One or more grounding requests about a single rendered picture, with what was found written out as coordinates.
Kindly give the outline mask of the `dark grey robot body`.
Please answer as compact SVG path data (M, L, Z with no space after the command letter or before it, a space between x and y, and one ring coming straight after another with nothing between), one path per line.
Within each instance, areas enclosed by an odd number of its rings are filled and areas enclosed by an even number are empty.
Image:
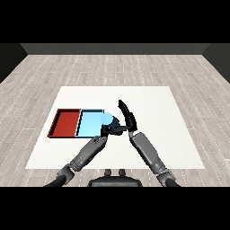
M106 169L102 177L90 180L88 187L142 187L142 183L128 177L124 169L119 169L118 176L112 176L111 169Z

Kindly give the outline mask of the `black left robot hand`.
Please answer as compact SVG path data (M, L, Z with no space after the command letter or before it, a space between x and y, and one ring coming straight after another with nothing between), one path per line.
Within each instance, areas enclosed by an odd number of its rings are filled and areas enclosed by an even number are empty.
M128 130L128 127L126 127L126 126L109 128L108 126L102 125L101 136L102 137L107 137L108 135L120 136L123 134L124 131L127 131L127 130Z

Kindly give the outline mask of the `red shallow open box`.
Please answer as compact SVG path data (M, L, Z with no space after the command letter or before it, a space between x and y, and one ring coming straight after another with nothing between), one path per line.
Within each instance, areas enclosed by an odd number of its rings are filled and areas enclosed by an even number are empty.
M49 138L75 138L80 109L58 109L50 126Z

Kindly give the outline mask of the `light blue shallow open box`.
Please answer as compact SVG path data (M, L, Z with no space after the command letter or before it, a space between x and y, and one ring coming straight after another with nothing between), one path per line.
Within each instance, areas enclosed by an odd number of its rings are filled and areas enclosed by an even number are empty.
M76 138L92 138L101 134L102 109L82 109L75 128Z

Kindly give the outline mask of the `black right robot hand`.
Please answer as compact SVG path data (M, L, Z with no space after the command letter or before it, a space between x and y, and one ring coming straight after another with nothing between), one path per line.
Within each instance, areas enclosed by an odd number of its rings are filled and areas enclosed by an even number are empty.
M122 101L119 100L119 108L125 118L126 127L128 131L137 131L137 122L132 112L128 110L128 106Z

